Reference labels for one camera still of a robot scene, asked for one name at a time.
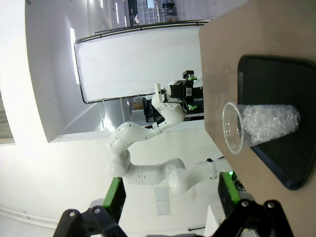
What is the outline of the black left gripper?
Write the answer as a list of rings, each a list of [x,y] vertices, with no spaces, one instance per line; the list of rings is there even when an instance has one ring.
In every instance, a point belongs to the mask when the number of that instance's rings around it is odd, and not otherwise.
[[[198,78],[195,77],[194,71],[192,70],[184,71],[182,77],[184,79],[184,83],[171,84],[169,86],[169,95],[171,98],[183,99],[183,105],[186,110],[195,110],[198,106],[193,96],[187,96],[187,86],[193,86],[195,80]]]

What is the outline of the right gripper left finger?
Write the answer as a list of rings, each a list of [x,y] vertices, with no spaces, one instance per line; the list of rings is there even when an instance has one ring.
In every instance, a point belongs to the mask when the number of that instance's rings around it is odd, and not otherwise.
[[[119,226],[122,209],[126,199],[123,179],[112,179],[108,192],[101,205],[88,208],[85,212],[67,209],[63,212],[55,237],[125,237]]]

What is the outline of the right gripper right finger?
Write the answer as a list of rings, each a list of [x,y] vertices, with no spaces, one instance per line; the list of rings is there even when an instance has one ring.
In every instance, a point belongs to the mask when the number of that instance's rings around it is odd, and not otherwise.
[[[218,194],[225,219],[216,237],[292,237],[287,217],[277,200],[258,204],[248,193],[239,192],[231,175],[221,172]]]

